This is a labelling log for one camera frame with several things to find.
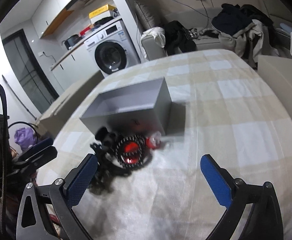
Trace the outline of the black garment on sofa arm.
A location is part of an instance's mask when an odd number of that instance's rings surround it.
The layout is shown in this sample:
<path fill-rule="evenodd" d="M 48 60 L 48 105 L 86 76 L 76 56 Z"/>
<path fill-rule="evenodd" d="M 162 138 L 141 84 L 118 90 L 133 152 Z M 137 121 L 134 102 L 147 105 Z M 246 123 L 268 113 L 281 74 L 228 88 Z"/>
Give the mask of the black garment on sofa arm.
<path fill-rule="evenodd" d="M 182 53 L 196 51 L 196 44 L 191 39 L 189 31 L 179 22 L 171 21 L 164 25 L 166 45 L 164 47 L 168 56 L 175 54 L 179 48 Z"/>

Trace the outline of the white cloth on sofa arm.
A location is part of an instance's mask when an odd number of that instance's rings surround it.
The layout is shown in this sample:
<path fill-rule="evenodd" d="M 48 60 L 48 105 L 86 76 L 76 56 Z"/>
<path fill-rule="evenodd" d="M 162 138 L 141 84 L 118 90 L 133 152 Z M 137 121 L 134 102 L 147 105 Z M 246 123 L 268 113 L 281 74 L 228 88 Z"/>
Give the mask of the white cloth on sofa arm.
<path fill-rule="evenodd" d="M 153 38 L 155 43 L 164 48 L 166 45 L 165 30 L 161 27 L 153 27 L 143 32 L 141 36 L 141 41 L 146 40 L 146 38 Z"/>

